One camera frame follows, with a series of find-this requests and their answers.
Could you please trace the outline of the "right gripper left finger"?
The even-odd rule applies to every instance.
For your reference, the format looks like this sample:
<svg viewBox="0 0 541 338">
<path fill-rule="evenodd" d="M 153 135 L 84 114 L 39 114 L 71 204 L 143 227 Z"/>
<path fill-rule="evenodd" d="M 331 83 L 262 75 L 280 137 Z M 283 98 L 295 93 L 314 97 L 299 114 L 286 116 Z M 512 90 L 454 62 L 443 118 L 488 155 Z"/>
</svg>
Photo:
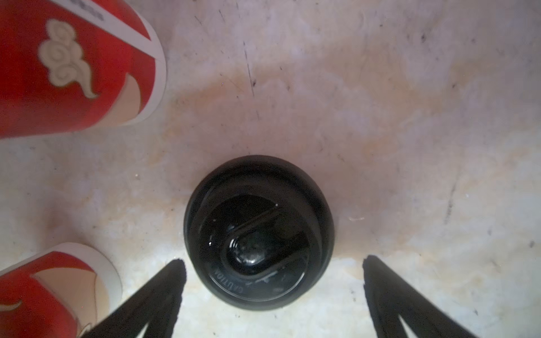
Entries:
<svg viewBox="0 0 541 338">
<path fill-rule="evenodd" d="M 172 260 L 84 337 L 171 337 L 187 281 L 184 261 Z"/>
</svg>

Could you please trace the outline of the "red paper cup front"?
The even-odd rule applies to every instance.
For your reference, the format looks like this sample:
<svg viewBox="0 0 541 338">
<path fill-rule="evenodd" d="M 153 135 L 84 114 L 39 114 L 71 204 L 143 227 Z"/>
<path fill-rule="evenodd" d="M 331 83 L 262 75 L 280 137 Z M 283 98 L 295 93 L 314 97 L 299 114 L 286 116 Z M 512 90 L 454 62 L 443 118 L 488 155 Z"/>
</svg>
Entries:
<svg viewBox="0 0 541 338">
<path fill-rule="evenodd" d="M 1 137 L 143 121 L 166 88 L 155 29 L 125 1 L 1 3 Z"/>
</svg>

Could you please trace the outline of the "black lid front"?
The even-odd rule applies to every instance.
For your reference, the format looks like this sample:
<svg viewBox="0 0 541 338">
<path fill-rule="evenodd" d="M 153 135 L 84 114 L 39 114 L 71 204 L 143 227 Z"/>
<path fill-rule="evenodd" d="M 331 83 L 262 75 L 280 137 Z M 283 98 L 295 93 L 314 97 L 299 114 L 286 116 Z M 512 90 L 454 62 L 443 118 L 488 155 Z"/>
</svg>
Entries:
<svg viewBox="0 0 541 338">
<path fill-rule="evenodd" d="M 335 226 L 322 191 L 301 168 L 249 155 L 217 167 L 193 191 L 184 239 L 212 294 L 237 308 L 271 311 L 321 279 Z"/>
</svg>

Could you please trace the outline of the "red paper cup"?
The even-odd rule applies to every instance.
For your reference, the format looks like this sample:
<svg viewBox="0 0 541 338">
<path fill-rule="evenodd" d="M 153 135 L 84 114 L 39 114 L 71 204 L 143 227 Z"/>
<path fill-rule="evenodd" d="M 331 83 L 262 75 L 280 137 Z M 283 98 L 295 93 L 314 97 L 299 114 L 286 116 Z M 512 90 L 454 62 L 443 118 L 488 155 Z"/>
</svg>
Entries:
<svg viewBox="0 0 541 338">
<path fill-rule="evenodd" d="M 58 244 L 1 272 L 1 336 L 81 337 L 119 306 L 122 292 L 102 253 Z"/>
<path fill-rule="evenodd" d="M 1 3 L 1 137 L 143 121 L 166 88 L 155 29 L 125 1 Z"/>
</svg>

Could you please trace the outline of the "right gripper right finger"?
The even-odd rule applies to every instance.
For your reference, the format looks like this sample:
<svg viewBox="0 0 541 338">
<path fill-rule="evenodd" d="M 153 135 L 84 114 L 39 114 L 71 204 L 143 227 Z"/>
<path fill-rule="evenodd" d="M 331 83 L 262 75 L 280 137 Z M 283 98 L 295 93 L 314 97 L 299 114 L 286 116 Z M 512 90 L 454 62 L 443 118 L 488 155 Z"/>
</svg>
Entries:
<svg viewBox="0 0 541 338">
<path fill-rule="evenodd" d="M 379 257 L 363 260 L 364 290 L 378 337 L 473 337 L 389 268 Z"/>
</svg>

